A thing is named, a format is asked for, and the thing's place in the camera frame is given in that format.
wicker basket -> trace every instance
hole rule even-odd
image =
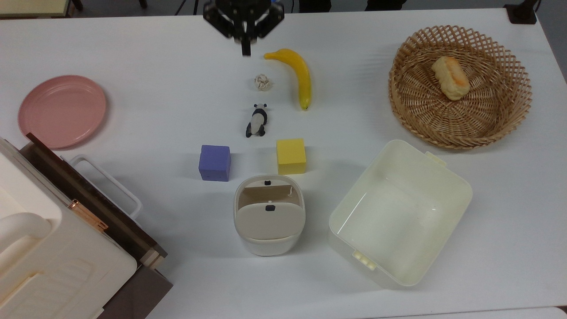
[[[471,89],[451,101],[431,66],[455,57]],[[515,130],[530,108],[531,86],[510,51],[472,29],[436,26],[419,30],[398,49],[390,71],[392,111],[403,126],[436,146],[472,149]]]

table leg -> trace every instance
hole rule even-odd
[[[81,0],[72,0],[73,4],[75,5],[75,8],[77,8],[77,10],[79,11],[83,11],[83,3],[81,2]]]

toy banana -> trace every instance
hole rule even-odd
[[[306,110],[311,104],[311,77],[303,58],[290,49],[280,49],[264,54],[264,59],[278,60],[293,68],[299,84],[299,105]]]

small ball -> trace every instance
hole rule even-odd
[[[254,79],[254,84],[260,91],[268,91],[272,87],[272,82],[270,81],[270,79],[263,74],[258,75]]]

white storage box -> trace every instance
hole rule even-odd
[[[0,172],[0,318],[97,318],[136,260],[4,140]]]
[[[260,256],[290,250],[305,226],[305,203],[295,181],[262,175],[242,182],[234,198],[234,226],[246,248]]]
[[[417,284],[472,199],[471,186],[429,152],[389,142],[329,219],[329,244],[372,280]]]

